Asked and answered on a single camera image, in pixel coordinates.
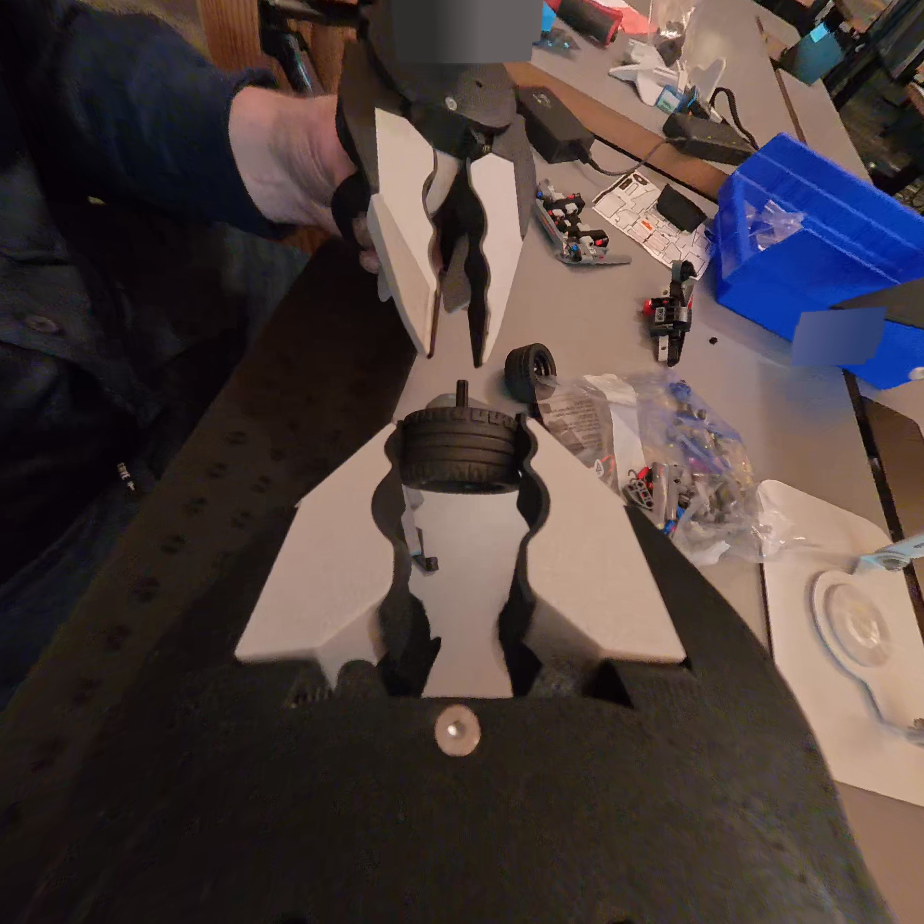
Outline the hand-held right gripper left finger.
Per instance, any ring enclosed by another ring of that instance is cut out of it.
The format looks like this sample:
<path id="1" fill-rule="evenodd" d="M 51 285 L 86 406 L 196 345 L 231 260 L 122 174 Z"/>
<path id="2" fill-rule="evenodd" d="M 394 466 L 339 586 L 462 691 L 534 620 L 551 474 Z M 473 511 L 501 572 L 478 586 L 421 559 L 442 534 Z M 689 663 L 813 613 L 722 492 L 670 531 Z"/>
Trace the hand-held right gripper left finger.
<path id="1" fill-rule="evenodd" d="M 391 695 L 422 696 L 441 640 L 410 589 L 401 449 L 400 425 L 386 424 L 298 502 L 238 662 L 312 662 L 330 687 L 363 662 Z"/>

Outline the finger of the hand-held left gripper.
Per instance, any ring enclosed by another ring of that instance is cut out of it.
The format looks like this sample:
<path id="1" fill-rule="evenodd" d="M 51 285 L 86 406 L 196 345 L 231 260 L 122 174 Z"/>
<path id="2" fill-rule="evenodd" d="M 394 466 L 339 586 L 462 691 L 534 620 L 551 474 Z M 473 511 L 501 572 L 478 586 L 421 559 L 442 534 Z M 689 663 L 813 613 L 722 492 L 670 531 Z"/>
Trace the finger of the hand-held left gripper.
<path id="1" fill-rule="evenodd" d="M 436 230 L 427 195 L 440 157 L 403 116 L 376 108 L 377 187 L 367 220 L 388 296 L 417 352 L 433 355 L 438 271 Z"/>
<path id="2" fill-rule="evenodd" d="M 496 344 L 523 247 L 514 164 L 498 154 L 467 164 L 440 213 L 441 304 L 448 312 L 467 311 L 472 361 L 479 368 Z"/>

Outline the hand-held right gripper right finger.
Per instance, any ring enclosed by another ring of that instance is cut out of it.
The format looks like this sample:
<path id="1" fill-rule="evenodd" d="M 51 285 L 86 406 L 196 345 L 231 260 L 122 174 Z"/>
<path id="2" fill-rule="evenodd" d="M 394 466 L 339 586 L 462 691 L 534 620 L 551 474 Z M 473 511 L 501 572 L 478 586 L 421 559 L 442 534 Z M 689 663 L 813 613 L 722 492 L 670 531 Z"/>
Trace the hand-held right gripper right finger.
<path id="1" fill-rule="evenodd" d="M 517 420 L 514 450 L 526 532 L 498 617 L 512 695 L 528 696 L 543 671 L 582 692 L 608 662 L 682 665 L 625 503 L 530 418 Z"/>

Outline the small black toy tyre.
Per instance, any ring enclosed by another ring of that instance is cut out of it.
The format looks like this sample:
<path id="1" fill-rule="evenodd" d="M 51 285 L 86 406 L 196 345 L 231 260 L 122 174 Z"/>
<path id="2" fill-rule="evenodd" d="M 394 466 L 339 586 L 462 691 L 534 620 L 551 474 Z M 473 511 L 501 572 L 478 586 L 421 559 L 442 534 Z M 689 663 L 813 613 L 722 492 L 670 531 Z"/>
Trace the small black toy tyre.
<path id="1" fill-rule="evenodd" d="M 557 367 L 548 347 L 532 343 L 512 349 L 504 361 L 503 382 L 515 401 L 536 406 L 553 391 Z"/>
<path id="2" fill-rule="evenodd" d="M 453 402 L 407 415 L 400 426 L 399 470 L 407 488 L 444 494 L 514 491 L 520 481 L 517 422 L 469 402 L 466 379 Z"/>

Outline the person's left forearm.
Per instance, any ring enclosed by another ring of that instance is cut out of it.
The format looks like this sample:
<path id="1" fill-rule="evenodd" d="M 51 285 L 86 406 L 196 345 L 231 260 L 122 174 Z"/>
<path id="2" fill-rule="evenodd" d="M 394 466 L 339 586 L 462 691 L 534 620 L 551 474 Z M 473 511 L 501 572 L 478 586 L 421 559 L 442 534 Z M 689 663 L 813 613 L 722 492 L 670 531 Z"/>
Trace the person's left forearm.
<path id="1" fill-rule="evenodd" d="M 232 103 L 276 90 L 226 73 L 157 17 L 81 2 L 2 2 L 2 164 L 28 154 L 51 188 L 136 202 L 279 239 L 232 152 Z"/>

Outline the flat brick assembly grey blade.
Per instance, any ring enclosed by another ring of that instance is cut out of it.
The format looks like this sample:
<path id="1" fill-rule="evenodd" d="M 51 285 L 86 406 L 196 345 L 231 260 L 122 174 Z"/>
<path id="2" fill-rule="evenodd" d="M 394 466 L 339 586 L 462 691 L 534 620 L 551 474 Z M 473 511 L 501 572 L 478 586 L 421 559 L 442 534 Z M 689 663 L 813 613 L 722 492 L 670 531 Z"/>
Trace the flat brick assembly grey blade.
<path id="1" fill-rule="evenodd" d="M 583 220 L 585 202 L 578 193 L 560 193 L 549 180 L 538 183 L 534 214 L 555 257 L 570 267 L 626 266 L 629 255 L 610 249 L 608 233 Z"/>

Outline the black power brick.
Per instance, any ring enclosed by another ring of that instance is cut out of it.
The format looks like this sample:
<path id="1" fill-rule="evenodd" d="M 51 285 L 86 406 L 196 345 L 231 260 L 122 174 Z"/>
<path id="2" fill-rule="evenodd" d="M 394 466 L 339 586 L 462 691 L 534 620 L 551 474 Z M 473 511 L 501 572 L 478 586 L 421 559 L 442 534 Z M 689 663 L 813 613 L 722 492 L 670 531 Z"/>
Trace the black power brick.
<path id="1" fill-rule="evenodd" d="M 560 98 L 545 86 L 520 86 L 516 109 L 523 117 L 533 149 L 550 165 L 590 163 L 595 136 Z"/>

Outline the white sticker sheet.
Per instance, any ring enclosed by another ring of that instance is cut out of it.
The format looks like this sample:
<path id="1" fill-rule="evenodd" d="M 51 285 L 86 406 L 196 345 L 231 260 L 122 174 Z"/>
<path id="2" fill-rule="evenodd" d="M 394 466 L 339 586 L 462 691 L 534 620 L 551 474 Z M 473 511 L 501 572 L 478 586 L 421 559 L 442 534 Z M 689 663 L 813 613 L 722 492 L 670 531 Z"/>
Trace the white sticker sheet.
<path id="1" fill-rule="evenodd" d="M 692 234 L 682 233 L 658 214 L 654 203 L 665 185 L 670 185 L 697 203 L 707 215 Z M 640 171 L 622 177 L 592 202 L 597 214 L 624 236 L 639 244 L 653 259 L 670 268 L 675 260 L 688 260 L 700 277 L 710 263 L 713 212 L 671 183 L 659 184 Z"/>

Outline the clear bag of brick pieces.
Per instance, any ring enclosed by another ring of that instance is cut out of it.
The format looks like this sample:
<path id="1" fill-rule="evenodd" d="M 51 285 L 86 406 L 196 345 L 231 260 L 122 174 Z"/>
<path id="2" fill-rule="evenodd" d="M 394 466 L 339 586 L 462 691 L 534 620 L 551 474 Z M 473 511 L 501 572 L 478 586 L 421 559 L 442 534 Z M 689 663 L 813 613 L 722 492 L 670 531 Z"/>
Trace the clear bag of brick pieces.
<path id="1" fill-rule="evenodd" d="M 739 432 L 671 370 L 629 376 L 659 530 L 697 567 L 735 557 L 764 563 L 809 545 L 774 502 L 762 500 Z"/>

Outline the small bag of black pins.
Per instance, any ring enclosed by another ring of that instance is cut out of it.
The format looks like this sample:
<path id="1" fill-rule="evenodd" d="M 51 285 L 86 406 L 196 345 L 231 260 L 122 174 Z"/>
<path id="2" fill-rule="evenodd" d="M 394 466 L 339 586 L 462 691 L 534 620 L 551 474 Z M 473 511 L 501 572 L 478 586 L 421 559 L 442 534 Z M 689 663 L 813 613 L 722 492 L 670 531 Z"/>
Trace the small bag of black pins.
<path id="1" fill-rule="evenodd" d="M 646 467 L 629 382 L 614 374 L 542 377 L 536 396 L 545 429 L 611 490 L 621 491 Z"/>

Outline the white plastic part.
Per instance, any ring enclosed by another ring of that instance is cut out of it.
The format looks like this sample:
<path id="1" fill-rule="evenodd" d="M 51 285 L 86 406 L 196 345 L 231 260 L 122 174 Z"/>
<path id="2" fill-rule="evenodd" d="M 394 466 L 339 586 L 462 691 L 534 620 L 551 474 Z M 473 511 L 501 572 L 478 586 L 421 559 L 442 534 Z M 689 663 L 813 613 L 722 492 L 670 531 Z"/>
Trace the white plastic part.
<path id="1" fill-rule="evenodd" d="M 645 41 L 628 39 L 622 60 L 608 70 L 608 76 L 635 85 L 641 101 L 657 107 L 668 90 L 678 100 L 693 94 L 708 100 L 718 88 L 726 59 L 716 57 L 708 65 L 689 65 L 683 60 L 664 63 L 659 51 Z"/>

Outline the wide wooden pillar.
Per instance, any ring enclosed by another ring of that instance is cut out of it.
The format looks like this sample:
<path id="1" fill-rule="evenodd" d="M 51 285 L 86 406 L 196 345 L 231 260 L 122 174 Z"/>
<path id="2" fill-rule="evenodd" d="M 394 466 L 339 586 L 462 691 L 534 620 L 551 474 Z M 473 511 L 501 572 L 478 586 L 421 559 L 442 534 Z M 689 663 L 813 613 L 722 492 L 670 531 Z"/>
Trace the wide wooden pillar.
<path id="1" fill-rule="evenodd" d="M 280 89 L 294 92 L 275 61 L 261 49 L 258 4 L 258 1 L 198 2 L 208 52 L 214 63 L 226 71 L 264 69 L 271 72 Z M 355 40 L 346 44 L 345 53 Z"/>

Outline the upright clear plastic bag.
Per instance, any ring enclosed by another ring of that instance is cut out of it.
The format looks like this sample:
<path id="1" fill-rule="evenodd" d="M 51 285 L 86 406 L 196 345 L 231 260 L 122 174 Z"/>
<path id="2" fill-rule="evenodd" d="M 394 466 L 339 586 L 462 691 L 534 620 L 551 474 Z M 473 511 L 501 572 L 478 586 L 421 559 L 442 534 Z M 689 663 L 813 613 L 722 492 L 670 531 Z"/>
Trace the upright clear plastic bag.
<path id="1" fill-rule="evenodd" d="M 647 42 L 665 66 L 677 64 L 705 1 L 651 1 Z"/>

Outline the white book stand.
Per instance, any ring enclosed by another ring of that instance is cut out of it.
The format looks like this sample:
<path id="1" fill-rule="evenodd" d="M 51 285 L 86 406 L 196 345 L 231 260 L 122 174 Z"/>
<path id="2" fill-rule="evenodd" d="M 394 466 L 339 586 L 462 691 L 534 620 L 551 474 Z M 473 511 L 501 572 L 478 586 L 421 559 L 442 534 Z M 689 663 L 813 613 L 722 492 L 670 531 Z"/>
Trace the white book stand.
<path id="1" fill-rule="evenodd" d="M 832 777 L 922 806 L 923 650 L 884 531 L 778 480 L 759 484 L 770 651 Z"/>

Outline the blue plastic bin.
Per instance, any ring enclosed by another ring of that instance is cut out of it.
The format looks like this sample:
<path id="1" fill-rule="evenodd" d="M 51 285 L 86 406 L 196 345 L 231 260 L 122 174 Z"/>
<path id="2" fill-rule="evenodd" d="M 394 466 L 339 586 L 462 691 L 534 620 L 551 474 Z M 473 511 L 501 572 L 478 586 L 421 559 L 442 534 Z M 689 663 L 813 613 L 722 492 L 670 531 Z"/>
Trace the blue plastic bin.
<path id="1" fill-rule="evenodd" d="M 923 222 L 779 133 L 719 192 L 715 299 L 792 341 L 802 316 L 922 282 Z"/>

